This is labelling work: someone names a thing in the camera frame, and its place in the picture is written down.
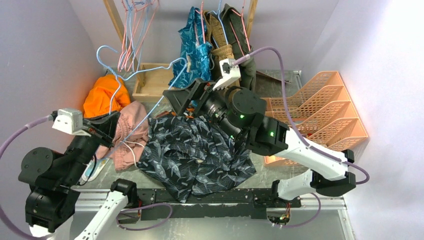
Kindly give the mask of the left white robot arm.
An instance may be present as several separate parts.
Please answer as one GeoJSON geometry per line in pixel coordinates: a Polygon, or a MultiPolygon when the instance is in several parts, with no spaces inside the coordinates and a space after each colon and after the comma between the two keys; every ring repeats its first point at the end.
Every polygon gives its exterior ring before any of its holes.
{"type": "Polygon", "coordinates": [[[79,184],[88,163],[97,158],[100,146],[113,147],[120,112],[84,118],[73,108],[64,108],[29,124],[34,127],[52,121],[52,128],[72,135],[65,152],[48,147],[30,150],[21,162],[20,182],[29,185],[25,201],[25,221],[30,227],[40,226],[54,233],[75,213],[80,193],[72,187],[79,184]]]}

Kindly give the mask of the dark leaf print shorts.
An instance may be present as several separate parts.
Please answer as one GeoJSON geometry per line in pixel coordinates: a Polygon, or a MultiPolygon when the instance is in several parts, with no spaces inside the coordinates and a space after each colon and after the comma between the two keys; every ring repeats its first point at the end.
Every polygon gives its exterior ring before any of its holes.
{"type": "Polygon", "coordinates": [[[136,166],[178,202],[231,190],[256,174],[250,150],[204,117],[166,114],[148,120],[136,166]]]}

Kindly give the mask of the light blue wire hanger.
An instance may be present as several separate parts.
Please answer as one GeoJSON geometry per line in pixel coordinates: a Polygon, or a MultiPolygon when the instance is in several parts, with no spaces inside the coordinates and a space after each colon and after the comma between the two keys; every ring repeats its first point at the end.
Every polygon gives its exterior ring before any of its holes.
{"type": "Polygon", "coordinates": [[[183,57],[179,57],[170,63],[142,63],[138,71],[125,77],[123,72],[115,71],[101,60],[100,51],[103,49],[108,49],[113,52],[116,52],[116,50],[108,45],[102,45],[96,51],[96,58],[99,64],[114,75],[115,81],[118,83],[119,87],[123,86],[119,79],[122,79],[123,82],[127,82],[135,76],[141,77],[140,80],[135,81],[132,95],[134,99],[139,102],[161,102],[164,98],[163,91],[170,90],[174,86],[174,83],[169,84],[174,76],[172,72],[173,65],[176,63],[183,65],[183,69],[178,73],[176,79],[179,79],[181,74],[186,71],[188,67],[188,61],[183,57]]]}

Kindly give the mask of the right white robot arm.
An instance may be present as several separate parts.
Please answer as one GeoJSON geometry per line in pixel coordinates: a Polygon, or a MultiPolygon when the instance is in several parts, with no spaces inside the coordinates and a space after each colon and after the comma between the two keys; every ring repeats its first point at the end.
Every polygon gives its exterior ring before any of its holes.
{"type": "Polygon", "coordinates": [[[266,116],[267,102],[245,87],[216,90],[214,83],[197,78],[188,87],[165,90],[163,96],[177,115],[196,102],[195,115],[207,117],[235,143],[257,155],[281,157],[307,167],[301,175],[273,182],[269,199],[275,207],[309,193],[339,197],[357,185],[355,174],[348,169],[354,163],[351,150],[328,149],[266,116]]]}

